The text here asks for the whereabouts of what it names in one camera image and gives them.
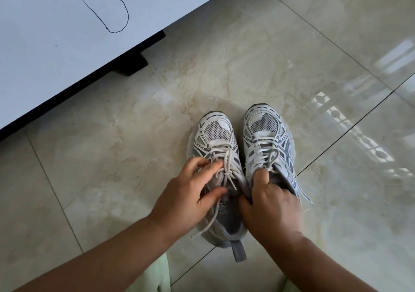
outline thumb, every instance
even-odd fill
[[[216,187],[215,189],[211,190],[205,196],[202,197],[200,204],[201,207],[208,211],[210,207],[214,206],[217,201],[226,193],[228,190],[225,187]]]
[[[238,199],[238,207],[241,212],[242,219],[246,224],[246,220],[252,216],[252,205],[249,203],[249,200],[245,195],[241,195]]]

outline white sneaker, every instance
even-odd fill
[[[268,104],[251,106],[244,115],[245,176],[249,189],[256,170],[265,168],[270,182],[289,190],[310,202],[298,185],[294,170],[295,148],[293,135],[283,118]]]
[[[222,159],[224,168],[205,185],[202,195],[216,186],[223,186],[228,193],[212,207],[198,224],[199,233],[211,244],[232,247],[237,262],[246,259],[240,242],[246,227],[238,209],[238,196],[248,193],[248,185],[239,159],[235,133],[228,117],[221,111],[211,111],[195,127],[188,147],[188,157],[201,156],[210,161]]]

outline heart drawing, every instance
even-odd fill
[[[122,0],[82,0],[111,33],[127,27],[129,14]]]

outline white shoelace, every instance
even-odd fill
[[[233,186],[233,188],[235,190],[237,190],[235,184],[233,183],[232,179],[236,179],[235,173],[241,175],[241,171],[234,167],[232,164],[232,147],[231,145],[229,145],[229,147],[221,147],[221,148],[213,148],[210,151],[213,154],[213,160],[218,160],[218,159],[223,159],[223,168],[220,169],[218,172],[216,172],[215,176],[217,178],[218,174],[223,172],[223,187],[226,187],[226,183],[229,180]],[[215,222],[215,219],[217,217],[217,214],[219,212],[219,204],[220,204],[220,199],[217,201],[216,206],[215,206],[215,213],[213,214],[212,219],[209,221],[209,223],[207,224],[207,226],[205,226],[205,228],[198,232],[197,234],[193,235],[197,236],[200,235],[204,232],[206,232],[213,224],[213,222]]]
[[[260,152],[262,152],[262,156],[255,161],[254,168],[265,168],[268,172],[278,174],[273,168],[273,165],[276,164],[280,153],[277,149],[277,141],[274,137],[257,137],[257,142],[254,143],[254,147],[260,146]],[[309,201],[309,203],[313,204],[313,201],[304,193],[299,185],[297,185],[298,189],[300,190],[301,194],[304,196],[305,199]]]

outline forearm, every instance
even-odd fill
[[[283,248],[268,245],[267,251],[287,278],[302,292],[376,291],[302,235]]]
[[[144,218],[17,291],[124,291],[172,244]]]

